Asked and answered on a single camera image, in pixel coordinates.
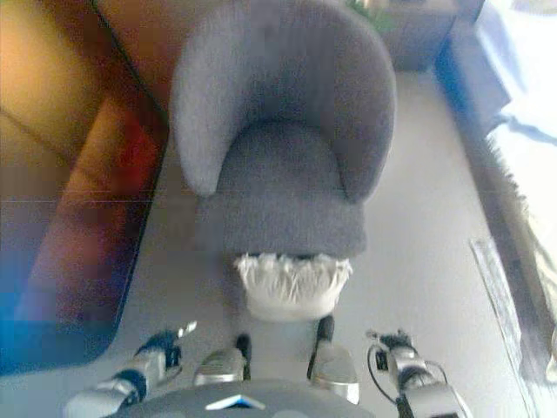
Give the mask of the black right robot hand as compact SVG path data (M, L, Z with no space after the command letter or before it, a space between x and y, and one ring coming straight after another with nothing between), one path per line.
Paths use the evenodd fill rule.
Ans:
M403 347L411 350L415 354L418 353L416 348L413 346L411 336L401 328L394 334L382 334L369 329L366 331L365 336L372 342L372 347L376 351L387 351Z

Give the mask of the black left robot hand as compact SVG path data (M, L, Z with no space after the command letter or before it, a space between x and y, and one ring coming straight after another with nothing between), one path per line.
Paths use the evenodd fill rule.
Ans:
M152 335L152 337L139 348L136 355L158 350L164 354L166 368L177 367L182 358L182 349L179 346L179 342L184 337L191 334L197 328L197 324L198 322L194 320L188 322L184 327L179 329L165 329Z

